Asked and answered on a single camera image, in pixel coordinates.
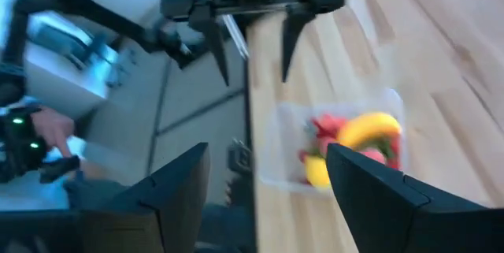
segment wooden table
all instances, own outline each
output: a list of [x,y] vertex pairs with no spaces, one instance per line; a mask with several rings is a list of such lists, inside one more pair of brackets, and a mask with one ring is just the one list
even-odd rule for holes
[[[347,101],[392,87],[406,109],[408,174],[485,206],[504,206],[502,0],[347,0],[305,28],[286,84],[283,17],[268,16],[247,33],[256,154],[279,102]],[[266,159],[274,158],[256,155],[259,165]],[[261,253],[357,251],[334,198],[256,181]]]

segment finger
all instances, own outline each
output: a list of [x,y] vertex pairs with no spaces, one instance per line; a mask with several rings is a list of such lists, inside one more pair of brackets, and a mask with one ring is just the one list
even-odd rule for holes
[[41,126],[39,136],[46,141],[46,145],[48,147],[54,147],[56,145],[56,138],[54,137],[54,132],[51,128]]
[[68,139],[69,137],[73,136],[75,131],[75,123],[73,120],[68,120],[65,122],[65,135],[66,138]]
[[33,113],[31,116],[31,122],[33,122],[33,128],[38,136],[43,136],[43,121],[40,120],[39,114]]
[[70,158],[72,153],[70,152],[69,145],[66,142],[67,137],[61,128],[53,129],[55,146],[60,150],[61,156],[64,158]]

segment plastic container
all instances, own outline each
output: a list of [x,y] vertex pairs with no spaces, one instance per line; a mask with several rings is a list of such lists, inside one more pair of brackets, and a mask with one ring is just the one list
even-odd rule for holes
[[289,192],[332,195],[331,189],[320,190],[302,183],[306,173],[304,165],[298,159],[298,152],[309,146],[310,137],[306,132],[309,119],[324,113],[353,118],[376,111],[389,113],[401,124],[400,165],[401,171],[407,172],[406,125],[402,100],[393,89],[385,89],[376,96],[355,102],[312,107],[289,102],[279,104],[269,121],[265,147],[258,154],[262,158],[258,165],[259,179]]

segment toy fruit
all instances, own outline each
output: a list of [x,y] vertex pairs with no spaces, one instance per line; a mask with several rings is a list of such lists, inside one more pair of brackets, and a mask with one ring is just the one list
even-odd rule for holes
[[308,151],[305,151],[305,150],[300,150],[300,151],[298,152],[298,158],[299,158],[299,161],[300,161],[301,163],[305,163],[305,159],[306,159],[306,157],[307,157],[308,155],[309,155],[309,154],[308,154]]
[[316,188],[331,187],[331,181],[329,180],[329,173],[324,158],[315,155],[306,156],[305,168],[306,179],[312,186]]
[[318,145],[319,145],[319,152],[323,157],[326,157],[328,154],[328,145],[330,143],[336,143],[336,139],[332,136],[326,136],[323,138],[320,138],[318,140]]
[[348,121],[338,132],[338,143],[353,150],[380,137],[396,137],[401,125],[387,113],[365,113]]
[[318,119],[312,119],[313,125],[317,127],[317,138],[330,136],[336,137],[339,129],[346,124],[345,117],[337,117],[331,114],[324,114]]
[[306,179],[306,178],[301,179],[301,183],[304,184],[304,185],[310,185],[311,186],[311,184],[309,183],[308,179]]
[[401,137],[400,136],[391,137],[390,144],[391,144],[391,150],[392,152],[394,152],[395,157],[398,157],[400,152],[399,145],[401,144]]
[[380,151],[378,151],[375,148],[367,148],[364,151],[360,151],[361,154],[367,156],[368,158],[371,158],[374,161],[386,164],[387,159],[385,158],[384,154],[382,154]]
[[396,170],[400,170],[401,169],[401,164],[399,163],[399,160],[398,159],[389,159],[387,160],[387,166],[392,168],[392,169],[396,169]]

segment yellow fruit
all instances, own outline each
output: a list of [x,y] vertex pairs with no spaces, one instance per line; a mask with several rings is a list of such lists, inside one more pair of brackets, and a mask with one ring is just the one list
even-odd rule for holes
[[328,168],[325,159],[309,155],[305,160],[306,179],[317,188],[327,188],[331,186]]
[[340,130],[336,141],[355,149],[363,143],[381,136],[397,136],[401,125],[387,113],[365,113],[348,121]]

